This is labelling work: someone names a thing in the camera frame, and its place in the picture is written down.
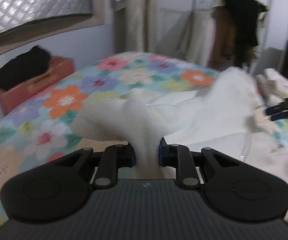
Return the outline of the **white fleece zip jacket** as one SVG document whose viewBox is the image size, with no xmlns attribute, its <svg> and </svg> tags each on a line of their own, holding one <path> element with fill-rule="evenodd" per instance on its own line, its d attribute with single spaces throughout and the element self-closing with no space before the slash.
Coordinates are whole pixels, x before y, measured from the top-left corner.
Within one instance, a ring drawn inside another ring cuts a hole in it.
<svg viewBox="0 0 288 240">
<path fill-rule="evenodd" d="M 213 148 L 271 173 L 288 184 L 288 154 L 255 124 L 263 105 L 254 79 L 231 67 L 204 89 L 160 94 L 134 88 L 120 99 L 85 105 L 72 131 L 98 141 L 127 141 L 136 154 L 136 179 L 174 178 L 173 168 L 159 165 L 159 144 Z"/>
</svg>

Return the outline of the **folded cream garment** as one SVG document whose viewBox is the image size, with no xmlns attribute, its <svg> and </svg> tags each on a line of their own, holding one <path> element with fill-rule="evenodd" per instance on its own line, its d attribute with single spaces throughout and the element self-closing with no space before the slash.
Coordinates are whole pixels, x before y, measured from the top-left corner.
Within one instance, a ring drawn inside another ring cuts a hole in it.
<svg viewBox="0 0 288 240">
<path fill-rule="evenodd" d="M 260 93 L 267 106 L 275 106 L 288 98 L 288 79 L 277 70 L 267 68 L 255 76 Z"/>
</svg>

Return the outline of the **colourful floral bed cover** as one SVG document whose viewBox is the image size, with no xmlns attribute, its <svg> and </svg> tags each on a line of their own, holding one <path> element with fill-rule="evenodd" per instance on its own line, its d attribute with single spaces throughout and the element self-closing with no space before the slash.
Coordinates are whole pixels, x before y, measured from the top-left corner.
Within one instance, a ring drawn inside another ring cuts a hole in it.
<svg viewBox="0 0 288 240">
<path fill-rule="evenodd" d="M 0 121 L 0 190 L 12 176 L 83 147 L 105 142 L 83 139 L 71 123 L 87 103 L 128 92 L 183 92 L 209 87 L 218 72 L 169 57 L 121 53 L 79 70 L 18 105 Z M 7 221 L 0 202 L 0 227 Z"/>
</svg>

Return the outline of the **brown hanging garment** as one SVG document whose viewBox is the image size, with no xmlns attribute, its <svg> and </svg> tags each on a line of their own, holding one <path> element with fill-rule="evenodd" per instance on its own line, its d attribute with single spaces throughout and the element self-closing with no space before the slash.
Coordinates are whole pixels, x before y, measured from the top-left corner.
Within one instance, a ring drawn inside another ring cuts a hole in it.
<svg viewBox="0 0 288 240">
<path fill-rule="evenodd" d="M 211 61 L 222 63 L 235 55 L 236 26 L 225 7 L 215 7 L 215 41 Z"/>
</svg>

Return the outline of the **red storage box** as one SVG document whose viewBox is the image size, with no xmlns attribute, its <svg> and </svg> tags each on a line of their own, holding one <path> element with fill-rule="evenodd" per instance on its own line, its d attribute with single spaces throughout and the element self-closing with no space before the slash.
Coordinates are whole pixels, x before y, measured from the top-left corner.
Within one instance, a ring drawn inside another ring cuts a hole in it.
<svg viewBox="0 0 288 240">
<path fill-rule="evenodd" d="M 0 108 L 4 116 L 21 103 L 43 92 L 75 72 L 71 58 L 53 56 L 44 74 L 25 81 L 9 90 L 0 89 Z"/>
</svg>

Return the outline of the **cream hanging garment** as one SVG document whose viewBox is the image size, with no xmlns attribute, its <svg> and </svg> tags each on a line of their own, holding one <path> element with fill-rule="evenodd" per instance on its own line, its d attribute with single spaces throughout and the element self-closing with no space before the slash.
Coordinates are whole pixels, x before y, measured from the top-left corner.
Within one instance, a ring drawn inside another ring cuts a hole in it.
<svg viewBox="0 0 288 240">
<path fill-rule="evenodd" d="M 215 35 L 216 23 L 213 11 L 192 11 L 180 35 L 176 52 L 183 60 L 207 66 L 211 59 Z"/>
</svg>

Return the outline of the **black folded garment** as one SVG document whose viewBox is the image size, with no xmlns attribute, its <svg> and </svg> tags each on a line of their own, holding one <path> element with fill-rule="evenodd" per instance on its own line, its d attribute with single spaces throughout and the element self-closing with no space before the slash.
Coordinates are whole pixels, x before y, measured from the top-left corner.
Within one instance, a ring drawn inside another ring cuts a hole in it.
<svg viewBox="0 0 288 240">
<path fill-rule="evenodd" d="M 34 77 L 45 74 L 51 54 L 39 46 L 34 46 L 26 53 L 11 59 L 0 68 L 0 89 L 11 88 Z"/>
</svg>

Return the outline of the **beige curtain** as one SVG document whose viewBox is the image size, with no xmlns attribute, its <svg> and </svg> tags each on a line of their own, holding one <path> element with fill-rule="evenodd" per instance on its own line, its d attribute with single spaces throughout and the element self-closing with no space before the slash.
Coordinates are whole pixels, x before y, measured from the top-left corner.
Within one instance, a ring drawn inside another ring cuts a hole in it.
<svg viewBox="0 0 288 240">
<path fill-rule="evenodd" d="M 117 53 L 154 52 L 154 0 L 111 0 Z"/>
</svg>

